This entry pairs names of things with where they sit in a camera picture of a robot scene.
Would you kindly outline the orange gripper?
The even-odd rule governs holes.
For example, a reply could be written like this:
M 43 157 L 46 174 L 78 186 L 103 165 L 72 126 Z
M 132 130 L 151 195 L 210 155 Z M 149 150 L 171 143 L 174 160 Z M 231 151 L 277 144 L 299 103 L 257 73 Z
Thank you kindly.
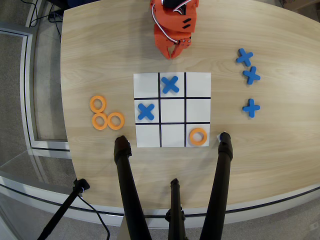
M 164 32 L 173 40 L 179 40 L 180 37 L 178 36 L 179 33 L 176 30 L 168 29 L 162 27 Z M 178 57 L 184 49 L 187 49 L 191 44 L 191 38 L 182 38 L 175 43 L 171 41 L 160 29 L 157 24 L 154 24 L 154 38 L 155 38 L 155 45 L 159 48 L 162 55 L 167 59 L 175 59 Z

